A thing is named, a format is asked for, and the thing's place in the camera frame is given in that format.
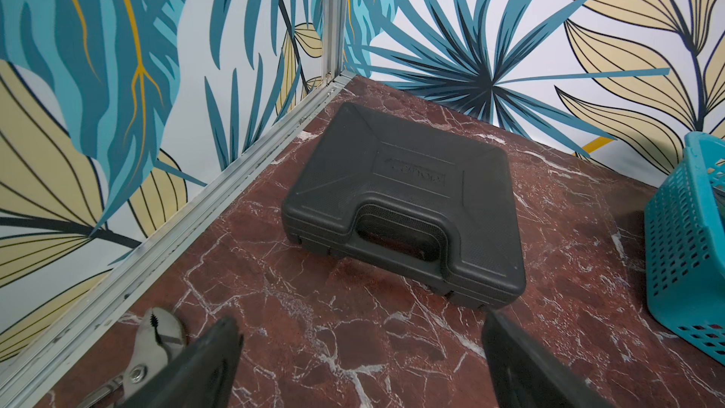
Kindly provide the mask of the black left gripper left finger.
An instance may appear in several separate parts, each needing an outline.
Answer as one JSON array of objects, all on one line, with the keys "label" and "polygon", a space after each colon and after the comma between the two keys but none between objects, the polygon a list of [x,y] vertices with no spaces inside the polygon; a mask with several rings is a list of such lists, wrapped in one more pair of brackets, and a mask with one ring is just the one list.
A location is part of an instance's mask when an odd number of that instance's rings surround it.
[{"label": "black left gripper left finger", "polygon": [[223,317],[123,407],[227,407],[244,346],[237,322]]}]

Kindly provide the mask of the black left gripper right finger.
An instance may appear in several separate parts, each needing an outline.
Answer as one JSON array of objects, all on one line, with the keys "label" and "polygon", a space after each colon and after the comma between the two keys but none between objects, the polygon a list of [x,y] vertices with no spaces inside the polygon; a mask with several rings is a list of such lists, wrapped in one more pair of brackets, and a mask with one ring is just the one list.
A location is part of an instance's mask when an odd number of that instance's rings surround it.
[{"label": "black left gripper right finger", "polygon": [[486,313],[481,341],[500,407],[612,405],[501,313]]}]

